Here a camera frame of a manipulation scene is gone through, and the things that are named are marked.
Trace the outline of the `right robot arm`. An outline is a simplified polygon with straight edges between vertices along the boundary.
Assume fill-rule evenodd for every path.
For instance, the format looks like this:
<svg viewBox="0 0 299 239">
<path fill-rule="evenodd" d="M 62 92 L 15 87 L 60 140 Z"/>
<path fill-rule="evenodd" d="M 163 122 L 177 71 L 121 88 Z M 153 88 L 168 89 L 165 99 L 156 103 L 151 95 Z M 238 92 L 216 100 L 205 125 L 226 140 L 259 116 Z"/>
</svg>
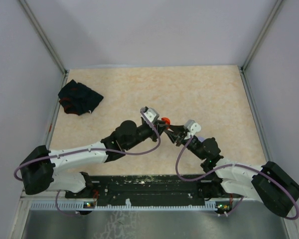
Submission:
<svg viewBox="0 0 299 239">
<path fill-rule="evenodd" d="M 176 146 L 183 146 L 201 159 L 204 174 L 216 177 L 212 185 L 218 197 L 237 194 L 259 201 L 275 215 L 295 220 L 299 217 L 299 184 L 280 166 L 272 161 L 264 165 L 246 165 L 231 161 L 221 155 L 215 138 L 200 140 L 195 134 L 200 126 L 170 125 L 164 132 Z"/>
</svg>

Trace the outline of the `purple earbud case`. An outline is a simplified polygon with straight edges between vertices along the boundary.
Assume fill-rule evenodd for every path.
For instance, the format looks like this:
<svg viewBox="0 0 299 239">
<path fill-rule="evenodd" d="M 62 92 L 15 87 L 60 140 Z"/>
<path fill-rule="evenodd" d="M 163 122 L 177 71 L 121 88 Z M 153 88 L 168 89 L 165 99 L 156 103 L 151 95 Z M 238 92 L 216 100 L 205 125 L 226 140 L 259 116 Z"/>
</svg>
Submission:
<svg viewBox="0 0 299 239">
<path fill-rule="evenodd" d="M 203 142 L 203 141 L 205 140 L 205 138 L 203 138 L 203 137 L 201 137 L 201 136 L 198 136 L 197 138 L 198 138 L 198 140 L 199 140 L 200 142 Z"/>
</svg>

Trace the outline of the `orange earbud case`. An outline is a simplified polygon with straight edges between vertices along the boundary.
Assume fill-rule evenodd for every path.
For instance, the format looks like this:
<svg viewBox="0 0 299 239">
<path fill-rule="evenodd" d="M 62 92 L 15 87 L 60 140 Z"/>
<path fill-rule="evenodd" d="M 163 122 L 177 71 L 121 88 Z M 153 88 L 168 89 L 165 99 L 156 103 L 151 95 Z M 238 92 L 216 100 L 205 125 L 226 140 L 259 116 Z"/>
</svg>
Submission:
<svg viewBox="0 0 299 239">
<path fill-rule="evenodd" d="M 170 119 L 166 117 L 162 117 L 161 120 L 165 122 L 167 125 L 170 125 Z"/>
</svg>

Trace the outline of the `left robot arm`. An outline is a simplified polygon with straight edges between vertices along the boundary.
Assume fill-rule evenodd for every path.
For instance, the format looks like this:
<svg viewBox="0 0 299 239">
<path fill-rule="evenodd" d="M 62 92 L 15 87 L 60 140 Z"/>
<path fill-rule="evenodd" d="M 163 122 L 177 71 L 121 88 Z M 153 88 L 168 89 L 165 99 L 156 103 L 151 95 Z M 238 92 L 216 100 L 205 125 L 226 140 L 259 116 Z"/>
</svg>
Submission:
<svg viewBox="0 0 299 239">
<path fill-rule="evenodd" d="M 68 173 L 68 169 L 112 162 L 125 155 L 132 156 L 130 149 L 149 138 L 161 143 L 160 136 L 168 126 L 168 123 L 157 119 L 143 119 L 140 126 L 126 120 L 108 137 L 87 146 L 48 150 L 46 145 L 40 145 L 15 169 L 14 177 L 23 183 L 27 195 L 61 190 L 87 198 L 94 191 L 88 173 Z"/>
</svg>

